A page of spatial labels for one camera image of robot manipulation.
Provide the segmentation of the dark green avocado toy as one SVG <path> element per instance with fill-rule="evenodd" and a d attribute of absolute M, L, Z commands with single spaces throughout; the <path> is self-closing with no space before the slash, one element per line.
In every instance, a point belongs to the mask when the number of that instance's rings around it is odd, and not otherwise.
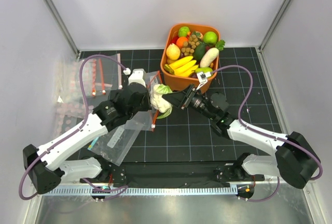
<path fill-rule="evenodd" d="M 196 48 L 193 53 L 193 58 L 197 61 L 201 61 L 203 56 L 206 53 L 206 44 L 205 43 L 200 43 Z"/>

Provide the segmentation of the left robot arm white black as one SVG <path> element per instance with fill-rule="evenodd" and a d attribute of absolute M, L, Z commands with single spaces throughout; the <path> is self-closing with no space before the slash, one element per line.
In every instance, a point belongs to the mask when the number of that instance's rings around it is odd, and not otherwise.
<path fill-rule="evenodd" d="M 65 160 L 95 138 L 105 135 L 126 124 L 138 112 L 149 111 L 149 89 L 133 82 L 122 90 L 110 92 L 108 100 L 101 102 L 83 121 L 56 139 L 35 147 L 23 148 L 25 172 L 19 184 L 19 195 L 23 195 L 23 183 L 29 177 L 38 194 L 56 188 L 65 179 L 94 178 L 103 183 L 109 179 L 110 170 L 98 159 Z"/>

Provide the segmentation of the orange zipper clear bag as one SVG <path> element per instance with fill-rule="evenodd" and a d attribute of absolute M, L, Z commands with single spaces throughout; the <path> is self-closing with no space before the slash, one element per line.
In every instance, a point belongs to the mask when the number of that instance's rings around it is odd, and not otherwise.
<path fill-rule="evenodd" d="M 162 83 L 160 72 L 146 72 L 145 82 L 146 88 L 150 96 L 152 93 L 152 87 L 155 84 Z M 151 105 L 151 110 L 138 112 L 136 115 L 134 115 L 132 119 L 126 122 L 124 128 L 126 130 L 153 131 L 155 128 L 155 122 L 158 114 L 159 112 L 155 110 Z"/>

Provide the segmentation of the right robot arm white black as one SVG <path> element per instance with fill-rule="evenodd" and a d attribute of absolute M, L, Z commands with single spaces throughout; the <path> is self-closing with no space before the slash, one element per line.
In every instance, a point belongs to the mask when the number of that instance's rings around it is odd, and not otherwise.
<path fill-rule="evenodd" d="M 162 98 L 174 107 L 191 108 L 209 118 L 218 136 L 265 152 L 264 156 L 248 152 L 240 155 L 223 171 L 229 179 L 244 181 L 255 175 L 268 175 L 280 177 L 294 188 L 302 189 L 316 172 L 322 172 L 319 158 L 301 134 L 275 133 L 240 120 L 228 111 L 229 104 L 220 92 L 205 97 L 190 85 Z"/>

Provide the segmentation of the yellow lemon toy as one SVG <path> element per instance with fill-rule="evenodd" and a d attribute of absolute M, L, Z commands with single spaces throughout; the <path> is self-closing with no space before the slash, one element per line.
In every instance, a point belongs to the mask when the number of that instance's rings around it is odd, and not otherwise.
<path fill-rule="evenodd" d="M 166 49 L 166 56 L 168 59 L 175 61 L 181 55 L 181 50 L 176 44 L 170 44 Z"/>

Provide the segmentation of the white cauliflower toy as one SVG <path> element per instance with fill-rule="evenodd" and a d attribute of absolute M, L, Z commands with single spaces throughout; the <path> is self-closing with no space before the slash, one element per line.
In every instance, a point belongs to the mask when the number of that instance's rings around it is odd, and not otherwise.
<path fill-rule="evenodd" d="M 162 97 L 170 93 L 172 93 L 171 88 L 164 84 L 155 84 L 152 87 L 150 102 L 152 107 L 160 113 L 157 119 L 166 118 L 172 113 L 172 105 Z"/>

